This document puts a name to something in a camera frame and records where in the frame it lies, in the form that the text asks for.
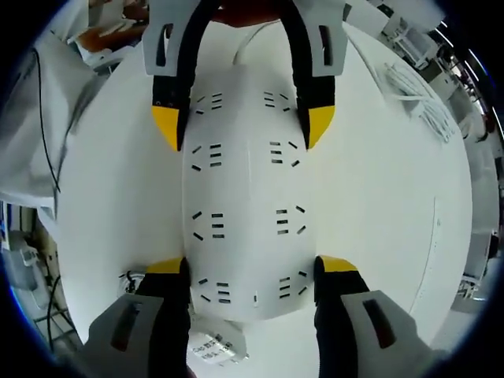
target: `cable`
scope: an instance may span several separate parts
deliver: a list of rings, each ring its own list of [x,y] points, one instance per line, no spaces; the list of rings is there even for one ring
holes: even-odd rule
[[[49,284],[50,281],[53,280],[53,276],[50,274],[50,269],[49,269],[49,264],[47,263],[47,259],[44,256],[43,253],[39,252],[37,250],[37,257],[39,258],[40,261],[43,262],[43,264],[46,266],[47,270],[47,276],[46,276],[46,284]],[[53,303],[54,308],[60,313],[61,317],[66,321],[66,323],[70,326],[70,328],[77,333],[76,326],[73,324],[72,320],[65,315],[65,313],[61,310],[61,307],[58,305],[57,302]]]
[[[412,102],[406,107],[409,115],[412,118],[419,118],[442,141],[448,143],[450,137],[455,133],[456,127],[453,126],[453,117],[445,105],[437,99],[434,90],[424,84],[406,63],[396,62],[393,65],[385,63],[384,70],[378,71],[353,37],[348,35],[348,39],[382,94],[402,102]]]
[[[53,177],[54,186],[56,187],[57,192],[61,193],[59,183],[57,181],[56,175],[54,174],[53,165],[50,162],[49,151],[47,150],[46,133],[44,132],[44,121],[42,115],[42,69],[40,68],[40,56],[39,52],[35,48],[33,48],[33,53],[35,54],[35,59],[37,60],[37,70],[39,72],[39,117],[40,117],[40,131],[42,132],[42,142],[44,145],[44,152],[46,154],[50,174]]]
[[[59,275],[56,278],[56,280],[54,281],[53,288],[50,291],[49,305],[47,307],[47,317],[46,317],[47,338],[49,339],[49,348],[52,353],[54,352],[54,344],[53,344],[53,336],[51,335],[51,332],[50,332],[50,320],[51,320],[50,309],[53,307],[53,300],[54,300],[54,295],[56,293],[56,287],[59,284],[60,280],[61,280],[61,275]]]
[[[263,29],[267,28],[270,25],[277,24],[279,21],[266,22],[265,24],[258,25],[253,31],[251,31],[247,37],[239,44],[238,49],[236,50],[235,56],[233,57],[233,65],[240,64],[242,62],[243,53],[252,39]]]

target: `white fabric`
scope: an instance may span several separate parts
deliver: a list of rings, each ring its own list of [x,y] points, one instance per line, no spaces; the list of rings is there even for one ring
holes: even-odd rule
[[[65,136],[85,86],[95,73],[52,32],[37,41],[43,127],[50,161],[57,173]],[[0,199],[30,207],[54,207],[54,180],[44,152],[39,116],[39,72],[29,52],[0,116]]]

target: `white plastic shell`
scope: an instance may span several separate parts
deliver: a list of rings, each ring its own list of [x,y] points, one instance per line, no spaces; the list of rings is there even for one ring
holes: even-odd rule
[[[309,166],[292,83],[199,77],[183,142],[183,237],[196,313],[278,317],[313,300]]]

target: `white table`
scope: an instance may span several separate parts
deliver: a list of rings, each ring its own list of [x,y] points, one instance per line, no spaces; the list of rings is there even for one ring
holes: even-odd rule
[[[377,64],[398,60],[374,39],[346,29]],[[210,25],[199,72],[229,66],[247,32]],[[117,298],[123,271],[183,253],[181,154],[166,146],[151,118],[151,78],[140,49],[83,115],[61,178],[60,270],[83,341],[90,323]],[[244,61],[290,75],[281,26],[262,31]],[[412,314],[429,343],[454,299],[469,247],[471,183],[462,138],[442,144],[399,104],[387,103],[350,44],[336,86],[333,124],[309,152],[317,253],[352,261],[372,289]],[[442,226],[433,250],[435,198]],[[313,314],[310,307],[246,325],[250,360],[240,365],[209,367],[191,355],[189,364],[199,378],[317,376]]]

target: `white cable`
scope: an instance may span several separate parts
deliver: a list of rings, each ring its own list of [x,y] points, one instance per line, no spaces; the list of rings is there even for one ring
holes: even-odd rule
[[[233,65],[237,65],[240,63],[243,63],[243,54],[245,53],[245,49],[247,46],[249,46],[249,43],[252,41],[252,39],[255,38],[255,36],[261,31],[267,28],[270,25],[277,24],[279,21],[272,21],[272,22],[267,22],[265,24],[260,24],[254,30],[252,30],[247,37],[239,44],[238,50],[235,53],[235,56],[233,57]]]
[[[403,102],[418,102],[416,106],[410,107],[412,108],[409,112],[410,116],[419,117],[442,141],[449,142],[450,137],[455,133],[455,123],[445,105],[437,100],[434,90],[425,84],[406,63],[396,62],[393,65],[385,63],[384,70],[378,71],[354,38],[348,35],[348,39],[382,94]]]

